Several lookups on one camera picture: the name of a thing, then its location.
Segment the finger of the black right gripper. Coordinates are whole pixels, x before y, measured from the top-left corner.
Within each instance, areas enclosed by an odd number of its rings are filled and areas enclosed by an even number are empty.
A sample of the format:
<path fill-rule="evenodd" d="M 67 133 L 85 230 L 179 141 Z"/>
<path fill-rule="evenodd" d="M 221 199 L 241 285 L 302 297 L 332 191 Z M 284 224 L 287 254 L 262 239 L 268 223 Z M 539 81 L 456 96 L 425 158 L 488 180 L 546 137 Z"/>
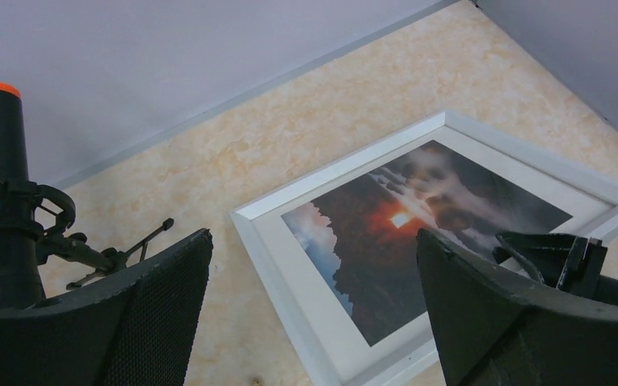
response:
<path fill-rule="evenodd" d="M 514 261 L 531 279 L 549 287 L 593 298 L 608 248 L 596 238 L 568 233 L 503 231 L 492 251 L 496 262 Z"/>

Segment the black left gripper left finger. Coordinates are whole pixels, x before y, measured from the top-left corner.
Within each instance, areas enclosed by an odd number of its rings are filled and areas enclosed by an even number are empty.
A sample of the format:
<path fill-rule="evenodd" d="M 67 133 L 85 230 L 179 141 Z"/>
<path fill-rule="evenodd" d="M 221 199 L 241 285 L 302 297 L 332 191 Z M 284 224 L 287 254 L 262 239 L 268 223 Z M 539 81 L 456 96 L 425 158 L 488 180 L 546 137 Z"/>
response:
<path fill-rule="evenodd" d="M 213 237 L 192 233 L 106 278 L 0 310 L 0 385 L 181 385 Z"/>

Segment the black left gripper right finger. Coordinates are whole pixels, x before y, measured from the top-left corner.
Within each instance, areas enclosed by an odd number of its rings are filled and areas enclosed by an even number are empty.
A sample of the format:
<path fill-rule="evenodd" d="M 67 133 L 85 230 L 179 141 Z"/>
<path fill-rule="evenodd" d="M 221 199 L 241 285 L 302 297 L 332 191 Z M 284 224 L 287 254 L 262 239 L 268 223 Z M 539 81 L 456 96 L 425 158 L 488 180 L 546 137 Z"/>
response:
<path fill-rule="evenodd" d="M 449 385 L 618 385 L 618 306 L 421 229 L 417 263 Z"/>

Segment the white picture frame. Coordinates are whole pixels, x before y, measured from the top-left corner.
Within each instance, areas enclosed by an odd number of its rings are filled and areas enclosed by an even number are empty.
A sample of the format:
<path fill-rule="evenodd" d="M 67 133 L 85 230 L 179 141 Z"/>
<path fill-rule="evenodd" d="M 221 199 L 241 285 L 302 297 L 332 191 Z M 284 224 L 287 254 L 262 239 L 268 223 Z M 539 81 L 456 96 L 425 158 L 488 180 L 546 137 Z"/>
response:
<path fill-rule="evenodd" d="M 437 141 L 551 203 L 570 219 L 549 232 L 618 237 L 618 182 L 528 142 L 443 111 L 233 210 L 231 217 L 316 385 L 403 385 L 438 363 L 426 312 L 368 345 L 282 220 L 284 213 Z"/>

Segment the volcano photo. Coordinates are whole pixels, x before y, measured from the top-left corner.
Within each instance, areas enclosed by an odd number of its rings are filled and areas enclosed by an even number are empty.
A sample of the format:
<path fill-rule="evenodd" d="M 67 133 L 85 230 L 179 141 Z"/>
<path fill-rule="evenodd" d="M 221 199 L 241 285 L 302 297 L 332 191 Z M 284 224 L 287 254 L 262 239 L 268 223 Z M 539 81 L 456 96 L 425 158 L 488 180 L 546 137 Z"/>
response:
<path fill-rule="evenodd" d="M 492 261 L 498 232 L 546 233 L 569 219 L 437 141 L 282 216 L 371 346 L 426 312 L 416 262 L 420 229 Z"/>

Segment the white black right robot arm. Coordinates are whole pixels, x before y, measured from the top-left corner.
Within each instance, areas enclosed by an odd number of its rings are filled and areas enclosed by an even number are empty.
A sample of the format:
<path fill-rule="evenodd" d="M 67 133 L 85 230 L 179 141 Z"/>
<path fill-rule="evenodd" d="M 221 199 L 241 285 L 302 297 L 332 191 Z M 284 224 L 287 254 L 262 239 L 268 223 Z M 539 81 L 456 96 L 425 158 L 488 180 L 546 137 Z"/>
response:
<path fill-rule="evenodd" d="M 618 306 L 618 279 L 601 274 L 608 248 L 596 238 L 568 233 L 503 231 L 492 254 L 515 260 L 532 280 L 581 298 Z"/>

